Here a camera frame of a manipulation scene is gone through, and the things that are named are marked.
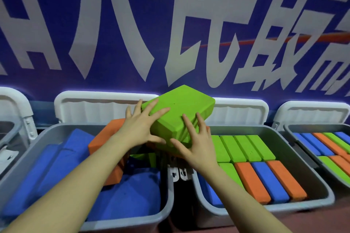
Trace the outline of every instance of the person's left arm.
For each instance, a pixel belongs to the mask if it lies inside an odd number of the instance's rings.
[[[141,113],[140,100],[133,115],[128,107],[121,129],[3,232],[78,232],[103,184],[121,158],[132,147],[147,141],[165,143],[164,139],[151,135],[149,131],[153,122],[170,109],[164,108],[149,116],[157,101],[150,103]]]

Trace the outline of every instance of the blue fabric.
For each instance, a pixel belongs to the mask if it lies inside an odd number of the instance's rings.
[[[272,204],[283,204],[289,201],[289,195],[278,181],[272,170],[265,162],[252,162],[252,167],[257,173],[272,199]]]
[[[123,174],[120,183],[105,186],[98,195],[87,221],[144,217],[160,212],[160,171],[134,169]]]
[[[88,145],[94,136],[75,129],[63,145],[50,170],[41,182],[36,197],[40,198],[89,156]]]
[[[321,152],[309,143],[301,134],[293,133],[304,146],[306,146],[316,156],[321,156]]]
[[[61,148],[61,145],[47,145],[45,147],[17,191],[4,207],[2,217],[5,220],[12,221],[35,202],[33,192]]]
[[[202,175],[200,175],[199,173],[197,173],[197,175],[198,175],[199,184],[201,186],[204,198],[211,205],[218,207],[218,208],[223,208],[224,205],[222,204],[219,197],[216,195],[213,188],[208,184],[208,182],[206,182],[206,180],[203,178]]]
[[[341,140],[343,140],[345,143],[348,143],[350,145],[350,136],[347,134],[344,134],[343,132],[336,132],[334,133],[337,137],[339,137]]]
[[[303,133],[301,134],[307,141],[310,142],[314,147],[317,148],[318,151],[321,152],[322,156],[334,156],[334,153],[326,147],[324,143],[322,143],[320,140],[318,140],[313,134],[310,133]]]

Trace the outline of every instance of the person's left hand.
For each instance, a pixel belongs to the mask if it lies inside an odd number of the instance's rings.
[[[166,144],[163,138],[151,135],[149,131],[151,125],[170,110],[170,108],[163,108],[150,116],[149,113],[157,102],[158,99],[155,99],[141,112],[141,99],[135,106],[133,114],[131,114],[130,106],[128,106],[125,111],[125,122],[112,138],[119,144],[127,146],[127,149],[131,149],[146,142]]]

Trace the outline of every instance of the white plastic lid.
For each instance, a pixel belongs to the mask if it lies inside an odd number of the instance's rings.
[[[343,102],[308,102],[291,100],[283,103],[273,119],[272,128],[283,131],[285,124],[343,123],[350,113],[350,105]]]
[[[214,99],[214,110],[205,120],[207,125],[260,125],[269,113],[269,106],[260,99]]]
[[[55,114],[61,123],[108,123],[125,118],[125,110],[142,99],[148,101],[156,94],[99,91],[64,91],[55,98]]]
[[[20,118],[30,142],[38,136],[29,100],[18,90],[0,87],[0,116]]]

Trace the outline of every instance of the forearm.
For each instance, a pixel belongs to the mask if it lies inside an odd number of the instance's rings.
[[[240,232],[291,233],[218,165],[208,170],[204,178],[216,192]]]
[[[127,153],[110,139],[20,215],[4,232],[78,232],[104,182]]]

